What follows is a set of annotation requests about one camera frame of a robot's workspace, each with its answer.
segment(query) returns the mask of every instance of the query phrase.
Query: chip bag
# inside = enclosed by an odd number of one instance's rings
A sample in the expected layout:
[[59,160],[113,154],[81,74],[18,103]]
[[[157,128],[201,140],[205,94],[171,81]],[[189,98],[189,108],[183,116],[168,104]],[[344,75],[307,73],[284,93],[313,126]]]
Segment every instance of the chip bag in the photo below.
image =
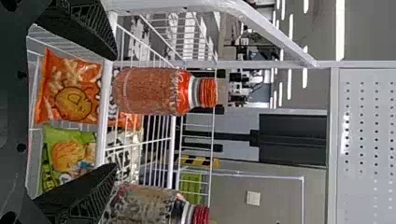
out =
[[43,126],[41,189],[58,187],[94,168],[94,133]]
[[[46,49],[41,71],[35,123],[51,119],[90,124],[98,122],[101,64],[59,58]],[[140,116],[120,113],[118,127],[128,123],[129,127],[135,125],[139,130],[141,119]],[[115,123],[116,120],[111,119],[108,125]]]

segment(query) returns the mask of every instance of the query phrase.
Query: perforated panel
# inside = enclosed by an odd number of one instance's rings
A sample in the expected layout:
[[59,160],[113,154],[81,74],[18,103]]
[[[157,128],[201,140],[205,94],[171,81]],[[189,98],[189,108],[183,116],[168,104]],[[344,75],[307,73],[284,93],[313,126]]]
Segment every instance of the perforated panel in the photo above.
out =
[[396,70],[341,70],[337,223],[396,221]]

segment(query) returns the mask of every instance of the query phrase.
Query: green snack bag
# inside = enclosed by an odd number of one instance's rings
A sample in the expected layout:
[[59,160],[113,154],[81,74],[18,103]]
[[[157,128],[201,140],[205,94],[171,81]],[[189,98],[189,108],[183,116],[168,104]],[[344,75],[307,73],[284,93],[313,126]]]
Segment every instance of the green snack bag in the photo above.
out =
[[94,133],[43,126],[41,190],[48,191],[94,168]]

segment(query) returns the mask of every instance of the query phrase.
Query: bottle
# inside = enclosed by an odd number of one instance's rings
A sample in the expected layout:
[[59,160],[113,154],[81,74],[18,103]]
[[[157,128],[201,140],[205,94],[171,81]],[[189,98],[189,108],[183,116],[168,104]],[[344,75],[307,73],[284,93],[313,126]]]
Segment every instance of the bottle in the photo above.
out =
[[216,106],[217,92],[213,78],[173,68],[126,68],[113,83],[115,103],[128,114],[184,116],[195,107]]

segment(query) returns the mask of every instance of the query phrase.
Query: electrical outlet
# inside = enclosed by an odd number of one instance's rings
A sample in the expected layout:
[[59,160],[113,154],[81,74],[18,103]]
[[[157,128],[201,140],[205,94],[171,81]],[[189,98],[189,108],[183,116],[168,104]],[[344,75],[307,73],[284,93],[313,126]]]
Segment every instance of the electrical outlet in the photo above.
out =
[[247,191],[247,204],[260,206],[261,195],[259,192]]

